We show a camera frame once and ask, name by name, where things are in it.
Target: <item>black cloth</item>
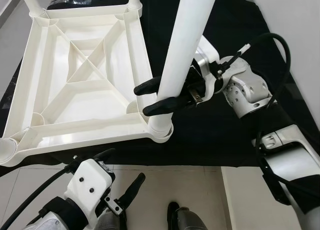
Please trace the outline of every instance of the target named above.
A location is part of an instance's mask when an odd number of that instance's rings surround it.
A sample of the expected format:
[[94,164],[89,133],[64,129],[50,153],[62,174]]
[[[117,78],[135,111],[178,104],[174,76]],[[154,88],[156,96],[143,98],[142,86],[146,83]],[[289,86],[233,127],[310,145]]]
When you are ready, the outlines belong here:
[[[92,0],[90,6],[124,4],[128,0]],[[141,0],[140,19],[153,76],[162,73],[179,0]],[[48,9],[85,7],[58,3]],[[269,32],[258,6],[248,0],[216,0],[204,30],[204,36],[215,46],[220,57],[233,55],[252,38]],[[252,70],[260,74],[273,92],[285,70],[285,62],[274,41],[257,44],[243,55]],[[1,128],[7,119],[16,76],[0,105]],[[279,98],[288,115],[308,134],[306,137],[319,149],[319,131],[301,94],[290,76]],[[30,164],[68,163],[73,155],[89,157],[107,148],[117,151],[109,164],[131,165],[206,165],[257,166],[255,151],[248,133],[222,94],[216,94],[197,108],[174,113],[174,132],[163,144],[150,139],[137,139],[99,146],[71,149],[29,156],[16,167]],[[0,175],[14,168],[0,167]]]

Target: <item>white plastic tray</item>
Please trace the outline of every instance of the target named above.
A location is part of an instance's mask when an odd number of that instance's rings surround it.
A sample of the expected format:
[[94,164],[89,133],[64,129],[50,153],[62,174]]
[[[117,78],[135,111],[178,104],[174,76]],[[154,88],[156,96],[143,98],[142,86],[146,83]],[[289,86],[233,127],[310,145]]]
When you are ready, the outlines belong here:
[[4,138],[14,151],[0,165],[33,154],[155,138],[141,112],[156,95],[133,88],[152,78],[137,10],[127,5],[47,10],[34,17]]

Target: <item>tile floor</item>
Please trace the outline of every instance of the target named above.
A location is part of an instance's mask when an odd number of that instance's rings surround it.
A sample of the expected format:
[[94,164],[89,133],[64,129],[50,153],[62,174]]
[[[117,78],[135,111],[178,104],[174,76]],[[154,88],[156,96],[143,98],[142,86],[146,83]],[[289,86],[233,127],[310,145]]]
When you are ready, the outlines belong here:
[[[0,178],[0,223],[41,183],[64,167],[32,165]],[[136,199],[127,210],[129,230],[167,229],[167,206],[177,201],[197,213],[208,229],[226,230],[220,194],[222,178],[219,167],[203,166],[130,166],[110,165],[116,179],[111,197],[121,196],[140,172],[146,175]],[[62,196],[72,175],[63,175],[42,192],[9,228],[22,229],[55,196]]]

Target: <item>white pole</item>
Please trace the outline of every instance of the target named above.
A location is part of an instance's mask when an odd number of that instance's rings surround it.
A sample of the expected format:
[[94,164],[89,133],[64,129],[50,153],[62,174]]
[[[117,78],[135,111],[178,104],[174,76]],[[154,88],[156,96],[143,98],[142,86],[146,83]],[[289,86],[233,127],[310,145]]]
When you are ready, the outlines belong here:
[[[214,2],[180,0],[157,101],[180,95]],[[158,138],[166,136],[172,126],[171,117],[172,114],[150,117],[150,132]]]
[[128,8],[129,9],[138,9],[139,16],[142,15],[142,4],[140,0],[129,0],[128,2]]
[[44,14],[45,9],[43,9],[43,8],[40,6],[38,0],[24,0],[24,1],[25,1],[25,3],[27,4],[27,6],[28,6],[28,8],[29,8],[29,10],[30,10],[29,15],[30,15],[31,17],[33,17],[33,16],[40,16],[40,15]]

